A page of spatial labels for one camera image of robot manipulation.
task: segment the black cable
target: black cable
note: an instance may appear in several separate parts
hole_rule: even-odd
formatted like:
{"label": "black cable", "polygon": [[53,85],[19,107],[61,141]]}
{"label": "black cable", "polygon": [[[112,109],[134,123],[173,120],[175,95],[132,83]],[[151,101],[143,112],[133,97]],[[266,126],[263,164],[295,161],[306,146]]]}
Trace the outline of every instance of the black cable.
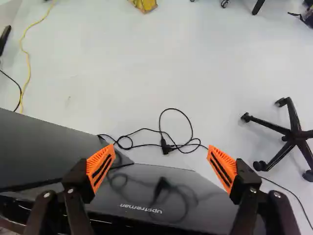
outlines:
{"label": "black cable", "polygon": [[19,84],[18,84],[16,81],[14,81],[9,75],[7,75],[7,74],[6,74],[5,72],[3,72],[2,70],[0,70],[0,72],[1,72],[2,74],[4,74],[7,78],[9,78],[12,82],[14,82],[14,83],[19,87],[19,89],[20,89],[19,102],[18,102],[16,108],[13,110],[13,111],[15,112],[15,111],[19,108],[20,103],[21,103],[22,89],[21,89],[21,87],[19,86]]}
{"label": "black cable", "polygon": [[[184,143],[184,144],[176,144],[175,141],[173,140],[173,138],[167,132],[161,131],[161,116],[163,115],[163,113],[165,113],[168,110],[174,110],[174,111],[180,112],[182,115],[184,115],[184,117],[189,122],[190,130],[191,130],[191,137],[190,137],[190,139],[186,143]],[[131,132],[131,133],[127,134],[127,135],[120,136],[117,140],[115,140],[113,137],[111,137],[108,134],[100,134],[100,135],[98,135],[98,137],[102,138],[103,140],[105,140],[105,139],[102,136],[109,137],[111,140],[114,141],[113,144],[117,144],[117,146],[119,148],[124,149],[124,150],[131,150],[133,148],[144,147],[144,146],[157,146],[157,147],[161,147],[162,149],[163,148],[167,148],[168,152],[171,152],[171,151],[174,151],[174,150],[177,149],[179,152],[181,152],[183,154],[188,154],[188,153],[192,153],[192,152],[196,151],[200,146],[205,148],[205,149],[208,149],[206,146],[201,144],[201,140],[199,138],[193,138],[193,127],[192,127],[192,124],[191,124],[189,118],[187,117],[187,115],[185,113],[183,113],[179,109],[168,108],[168,109],[163,110],[162,113],[160,114],[159,118],[158,118],[158,127],[159,127],[158,131],[150,129],[150,128],[141,128],[141,129],[138,129],[138,130],[136,130],[134,132]],[[164,142],[161,145],[160,144],[153,144],[153,143],[134,145],[134,141],[133,141],[133,139],[130,136],[135,134],[135,133],[137,133],[137,132],[143,131],[143,130],[152,131],[152,132],[155,132],[155,133],[160,133],[160,135],[161,135],[161,143],[162,143],[162,140]],[[173,142],[173,145],[167,145],[163,135],[166,135],[171,140],[171,142]],[[122,146],[119,143],[124,138],[127,138],[127,139],[130,140],[130,142],[131,142],[131,146],[130,147],[124,147],[124,146]],[[199,141],[199,143],[190,143],[190,142],[192,142],[194,140]],[[182,151],[181,148],[186,147],[186,146],[196,146],[196,147],[194,149],[188,151],[188,152]]]}
{"label": "black cable", "polygon": [[271,182],[272,184],[274,184],[274,185],[276,185],[276,186],[278,186],[278,187],[280,187],[280,188],[282,188],[282,189],[284,189],[284,190],[290,192],[290,193],[297,199],[297,201],[299,202],[299,204],[300,204],[300,206],[301,206],[301,208],[302,208],[302,211],[303,211],[303,213],[304,213],[304,215],[305,215],[305,218],[307,219],[307,221],[308,221],[308,223],[309,223],[309,225],[310,225],[310,227],[311,227],[311,229],[312,229],[312,231],[313,231],[313,226],[312,226],[312,224],[311,224],[311,222],[310,222],[310,220],[309,220],[309,217],[308,217],[307,213],[305,212],[305,209],[304,209],[304,207],[303,207],[303,205],[302,205],[300,199],[299,199],[293,192],[291,192],[289,189],[287,189],[287,188],[285,188],[285,187],[283,187],[283,186],[281,186],[281,185],[275,183],[274,181],[269,180],[269,179],[267,179],[267,178],[265,178],[265,177],[263,177],[263,176],[260,176],[260,177],[261,177],[262,179],[264,179],[264,180],[266,180],[266,181],[269,181],[269,182]]}

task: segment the white floor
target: white floor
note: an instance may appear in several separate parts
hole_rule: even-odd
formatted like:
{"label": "white floor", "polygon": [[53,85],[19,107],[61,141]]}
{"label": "white floor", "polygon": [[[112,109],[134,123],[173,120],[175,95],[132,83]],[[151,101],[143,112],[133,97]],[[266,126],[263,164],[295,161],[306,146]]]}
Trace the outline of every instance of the white floor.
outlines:
{"label": "white floor", "polygon": [[[141,127],[157,129],[160,112],[176,107],[190,117],[203,144],[250,165],[268,161],[283,143],[271,130],[242,124],[243,113],[288,127],[286,107],[273,103],[291,96],[303,129],[313,128],[313,31],[287,14],[301,12],[301,0],[267,0],[257,16],[251,15],[254,0],[232,0],[227,9],[218,0],[157,2],[156,10],[143,15],[126,0],[58,0],[24,41],[32,66],[24,114],[118,137]],[[27,67],[18,40],[49,4],[23,1],[14,18],[1,68],[20,84]],[[0,107],[12,110],[17,100],[15,85],[1,77]],[[166,113],[162,126],[177,142],[189,138],[179,114]],[[158,143],[159,135],[135,137],[136,144],[150,142]],[[204,150],[163,156],[145,147],[127,155],[137,163],[192,168],[220,185]],[[313,223],[313,184],[301,177],[306,169],[295,148],[260,174],[297,194]],[[262,189],[280,190],[267,182]],[[299,204],[286,195],[302,234],[312,234]]]}

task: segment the black object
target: black object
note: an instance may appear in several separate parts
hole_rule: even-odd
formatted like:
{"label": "black object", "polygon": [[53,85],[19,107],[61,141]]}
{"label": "black object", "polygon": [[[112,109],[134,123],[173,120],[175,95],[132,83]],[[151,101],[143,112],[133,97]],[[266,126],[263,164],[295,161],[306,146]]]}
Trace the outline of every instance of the black object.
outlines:
{"label": "black object", "polygon": [[299,235],[288,198],[277,191],[260,191],[261,177],[242,159],[236,159],[236,171],[230,199],[239,208],[230,235],[253,234],[257,214],[265,222],[267,235]]}
{"label": "black object", "polygon": [[[57,183],[81,158],[108,145],[95,135],[1,108],[0,130],[0,192]],[[111,169],[134,164],[115,154]]]}
{"label": "black object", "polygon": [[307,11],[302,15],[302,14],[295,14],[288,12],[289,15],[292,16],[298,16],[299,19],[305,23],[307,26],[313,28],[313,10],[311,8],[308,8]]}
{"label": "black object", "polygon": [[[58,191],[56,185],[0,195],[0,224],[18,223],[19,228],[14,230],[17,232],[23,230],[27,221],[25,231],[32,231],[32,235],[37,234],[34,231],[50,234],[47,232],[50,227],[52,232],[57,229],[63,234],[68,234],[70,227],[74,235],[92,234],[92,230],[96,234],[149,231],[150,234],[300,235],[287,197],[277,191],[267,194],[249,187],[259,185],[257,174],[254,172],[253,176],[253,171],[246,167],[238,170],[244,171],[240,174],[242,184],[233,188],[242,195],[238,206],[223,190],[194,171],[135,164],[108,172],[95,198],[86,205],[88,213],[79,197],[76,198],[80,194],[71,194],[75,189],[69,193],[66,188],[67,194],[58,193],[55,197],[51,190]],[[252,179],[246,179],[246,173]],[[43,193],[33,203],[38,191]],[[53,199],[45,200],[47,193]],[[71,205],[67,202],[69,194],[73,195]]]}
{"label": "black object", "polygon": [[11,32],[11,26],[8,25],[4,28],[3,33],[0,37],[0,56],[2,56],[3,50],[4,50],[4,46],[6,44],[6,41],[9,37],[9,34]]}
{"label": "black object", "polygon": [[[184,144],[176,144],[175,141],[173,140],[173,138],[167,132],[161,130],[161,117],[167,111],[179,112],[180,114],[182,114],[187,119],[187,121],[189,123],[191,135],[190,135],[190,138]],[[154,133],[159,133],[161,135],[160,144],[155,144],[155,143],[134,144],[134,141],[131,138],[131,136],[136,134],[136,133],[139,133],[141,131],[151,131],[151,132],[154,132]],[[131,150],[133,148],[139,148],[139,147],[145,147],[145,146],[161,147],[162,153],[164,155],[166,155],[169,152],[172,152],[174,150],[178,150],[180,153],[183,153],[183,154],[188,154],[188,153],[192,153],[192,152],[196,151],[200,146],[205,148],[206,150],[208,150],[208,148],[206,146],[201,144],[201,140],[199,138],[195,138],[194,137],[193,132],[194,131],[193,131],[193,127],[192,127],[191,121],[190,121],[188,116],[183,111],[181,111],[179,109],[176,109],[176,108],[168,108],[168,109],[163,110],[161,112],[161,114],[159,115],[159,117],[158,117],[158,130],[153,130],[153,129],[150,129],[150,128],[140,128],[140,129],[138,129],[136,131],[133,131],[133,132],[131,132],[129,134],[122,135],[122,136],[120,136],[116,140],[112,136],[110,136],[108,134],[99,134],[98,137],[103,139],[103,140],[105,140],[103,137],[110,138],[112,141],[114,141],[113,145],[116,144],[120,149],[123,149],[123,150]],[[166,136],[171,141],[172,144],[167,144],[164,136]],[[123,146],[123,145],[120,144],[120,141],[125,140],[125,139],[129,140],[130,146]],[[195,148],[193,148],[193,149],[191,149],[189,151],[183,151],[182,149],[184,147],[187,147],[187,146],[195,146]]]}
{"label": "black object", "polygon": [[313,182],[313,154],[308,143],[306,142],[307,139],[313,138],[313,130],[302,131],[297,112],[290,97],[279,99],[275,102],[275,105],[278,107],[287,105],[291,126],[290,130],[285,127],[281,127],[276,124],[272,124],[270,122],[250,116],[249,113],[245,113],[241,117],[241,119],[245,122],[253,121],[283,134],[284,136],[282,137],[282,141],[286,142],[282,149],[279,150],[279,152],[275,155],[275,157],[273,157],[272,160],[270,160],[269,163],[266,164],[264,161],[254,162],[253,167],[257,171],[269,171],[297,145],[304,158],[307,160],[309,167],[311,168],[310,170],[307,170],[302,176],[307,181]]}

